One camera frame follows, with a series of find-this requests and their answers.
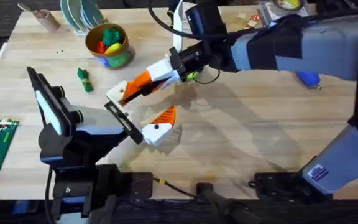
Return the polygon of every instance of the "red toy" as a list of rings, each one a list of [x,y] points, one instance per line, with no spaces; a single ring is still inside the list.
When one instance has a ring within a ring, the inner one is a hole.
[[[103,41],[99,41],[98,44],[96,45],[96,52],[97,53],[104,54],[106,49],[107,49],[107,47],[104,45]]]

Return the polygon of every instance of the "wooden table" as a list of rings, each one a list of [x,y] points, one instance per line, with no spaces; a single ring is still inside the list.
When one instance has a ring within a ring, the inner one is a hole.
[[[235,25],[237,14],[245,12],[249,17],[255,9],[221,7],[221,14],[233,31],[241,28]],[[166,9],[155,11],[169,21]],[[171,33],[155,23],[146,9],[102,12],[110,22],[123,26],[136,50],[125,69],[100,66],[60,11],[52,12],[63,24],[54,34],[26,12],[17,21],[0,61],[0,118],[19,119],[21,125],[0,171],[0,199],[44,197],[48,167],[39,160],[37,144],[42,123],[26,66],[43,73],[52,85],[62,85],[71,103],[103,108],[111,87],[133,79],[172,46]],[[76,77],[78,67],[90,72],[94,92],[84,92]],[[215,74],[209,72],[205,81]],[[150,171],[185,190],[208,181],[225,197],[255,198],[246,187],[255,172],[298,171],[346,125],[353,109],[354,83],[322,76],[321,85],[322,90],[311,91],[290,72],[254,70],[222,73],[209,85],[170,86],[128,107],[143,121],[176,104],[176,135],[159,148],[137,146],[127,138],[101,163],[115,162],[122,171]],[[154,187],[153,198],[183,198],[166,186]],[[358,180],[335,197],[358,198]]]

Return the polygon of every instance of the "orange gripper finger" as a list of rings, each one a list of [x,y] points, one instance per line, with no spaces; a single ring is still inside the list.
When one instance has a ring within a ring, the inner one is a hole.
[[[175,124],[176,110],[175,105],[170,106],[160,116],[158,116],[151,124],[170,123],[172,126]]]
[[[125,87],[124,96],[120,100],[120,104],[125,104],[124,100],[130,96],[132,96],[140,87],[149,84],[152,82],[150,73],[148,71],[143,72],[138,77],[135,78],[134,81],[127,82],[127,86]]]

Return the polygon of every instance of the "green toy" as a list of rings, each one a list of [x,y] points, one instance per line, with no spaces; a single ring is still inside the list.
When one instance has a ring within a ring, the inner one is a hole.
[[[78,76],[78,78],[81,79],[85,92],[87,92],[87,93],[92,92],[93,87],[92,87],[90,80],[88,79],[89,78],[88,72],[85,69],[82,70],[82,69],[78,68],[77,76]]]
[[[107,48],[119,42],[120,39],[121,39],[121,35],[118,30],[115,29],[104,30],[103,43]]]

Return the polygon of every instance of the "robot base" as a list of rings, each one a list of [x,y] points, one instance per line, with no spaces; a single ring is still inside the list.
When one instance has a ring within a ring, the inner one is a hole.
[[[299,172],[261,172],[254,175],[254,181],[248,182],[261,200],[301,201],[306,204],[332,200],[333,195],[323,195]]]

